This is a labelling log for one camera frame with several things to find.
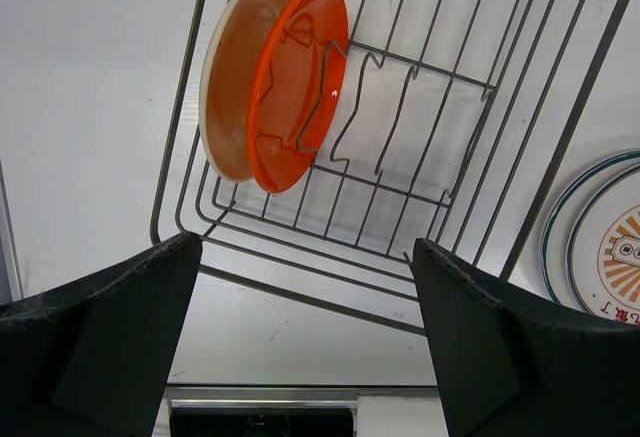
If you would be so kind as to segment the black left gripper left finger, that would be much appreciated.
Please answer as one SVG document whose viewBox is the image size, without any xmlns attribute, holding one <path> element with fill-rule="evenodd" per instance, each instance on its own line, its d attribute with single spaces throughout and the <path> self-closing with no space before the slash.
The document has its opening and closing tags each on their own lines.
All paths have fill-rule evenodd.
<svg viewBox="0 0 640 437">
<path fill-rule="evenodd" d="M 181 233 L 2 305 L 2 435 L 151 435 L 201 254 Z"/>
</svg>

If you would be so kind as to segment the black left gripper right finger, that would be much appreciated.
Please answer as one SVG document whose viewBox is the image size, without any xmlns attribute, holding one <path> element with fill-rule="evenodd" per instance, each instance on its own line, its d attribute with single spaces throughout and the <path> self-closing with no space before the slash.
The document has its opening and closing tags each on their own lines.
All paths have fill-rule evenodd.
<svg viewBox="0 0 640 437">
<path fill-rule="evenodd" d="M 441 246 L 411 271 L 452 436 L 635 436 L 639 330 L 556 304 Z"/>
</svg>

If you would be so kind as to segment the white plate red chinese characters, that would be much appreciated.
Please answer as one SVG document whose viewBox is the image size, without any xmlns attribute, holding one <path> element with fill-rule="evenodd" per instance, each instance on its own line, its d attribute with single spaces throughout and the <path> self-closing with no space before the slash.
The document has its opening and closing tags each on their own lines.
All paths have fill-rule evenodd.
<svg viewBox="0 0 640 437">
<path fill-rule="evenodd" d="M 608 180 L 638 163 L 638 149 L 606 156 L 577 174 L 551 207 L 539 241 L 539 262 L 543 282 L 554 302 L 581 310 L 566 274 L 569 234 L 591 196 Z"/>
</svg>

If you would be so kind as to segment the white plate orange sunburst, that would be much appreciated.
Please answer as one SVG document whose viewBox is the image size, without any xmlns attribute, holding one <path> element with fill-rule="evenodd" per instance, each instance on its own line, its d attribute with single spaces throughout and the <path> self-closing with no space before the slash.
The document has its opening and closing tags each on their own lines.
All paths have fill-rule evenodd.
<svg viewBox="0 0 640 437">
<path fill-rule="evenodd" d="M 566 245 L 566 272 L 581 310 L 639 324 L 639 167 L 606 181 L 578 215 Z"/>
</svg>

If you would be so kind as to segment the orange translucent plate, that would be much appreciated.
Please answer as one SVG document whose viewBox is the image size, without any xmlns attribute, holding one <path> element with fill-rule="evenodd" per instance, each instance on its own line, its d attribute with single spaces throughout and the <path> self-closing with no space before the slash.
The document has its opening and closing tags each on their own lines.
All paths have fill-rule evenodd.
<svg viewBox="0 0 640 437">
<path fill-rule="evenodd" d="M 346 71 L 345 0 L 291 0 L 266 38 L 249 93 L 253 177 L 282 193 L 310 167 L 333 120 Z"/>
</svg>

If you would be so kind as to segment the cream beige plate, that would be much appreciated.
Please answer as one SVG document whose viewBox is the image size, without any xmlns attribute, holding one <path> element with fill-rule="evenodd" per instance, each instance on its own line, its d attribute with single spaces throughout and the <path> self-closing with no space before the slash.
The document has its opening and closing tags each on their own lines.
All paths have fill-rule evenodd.
<svg viewBox="0 0 640 437">
<path fill-rule="evenodd" d="M 253 178 L 249 92 L 266 38 L 290 1 L 229 0 L 209 41 L 199 84 L 199 132 L 208 163 L 226 180 Z"/>
</svg>

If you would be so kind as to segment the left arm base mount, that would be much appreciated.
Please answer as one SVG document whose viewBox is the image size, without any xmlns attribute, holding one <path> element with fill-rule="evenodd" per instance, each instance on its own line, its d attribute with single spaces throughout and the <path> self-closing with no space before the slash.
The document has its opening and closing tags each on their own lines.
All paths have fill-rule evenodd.
<svg viewBox="0 0 640 437">
<path fill-rule="evenodd" d="M 346 388 L 169 387 L 163 436 L 354 436 L 358 397 Z"/>
</svg>

